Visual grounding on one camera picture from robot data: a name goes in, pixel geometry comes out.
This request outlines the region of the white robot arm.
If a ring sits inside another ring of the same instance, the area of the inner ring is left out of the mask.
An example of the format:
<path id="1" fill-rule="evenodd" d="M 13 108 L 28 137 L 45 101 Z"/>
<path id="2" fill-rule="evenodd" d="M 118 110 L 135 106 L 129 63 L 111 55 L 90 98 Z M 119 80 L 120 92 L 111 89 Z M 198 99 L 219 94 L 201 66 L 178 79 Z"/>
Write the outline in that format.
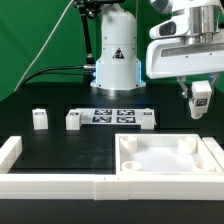
<path id="1" fill-rule="evenodd" d="M 149 31 L 152 42 L 146 53 L 146 75 L 151 79 L 178 79 L 224 71 L 224 15 L 222 0 L 149 0 L 171 18 Z M 102 51 L 91 87 L 114 96 L 145 86 L 136 56 L 135 17 L 118 4 L 102 7 Z"/>

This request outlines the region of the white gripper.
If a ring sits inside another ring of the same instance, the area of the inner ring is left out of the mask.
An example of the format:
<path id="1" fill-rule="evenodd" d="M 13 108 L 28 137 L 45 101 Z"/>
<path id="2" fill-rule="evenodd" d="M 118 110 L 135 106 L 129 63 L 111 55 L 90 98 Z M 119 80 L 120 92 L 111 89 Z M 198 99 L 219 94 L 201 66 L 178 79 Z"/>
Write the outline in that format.
<path id="1" fill-rule="evenodd" d="M 180 22 L 171 19 L 149 31 L 146 74 L 151 79 L 177 77 L 182 96 L 188 98 L 186 77 L 211 73 L 210 87 L 224 71 L 224 29 L 213 20 Z"/>

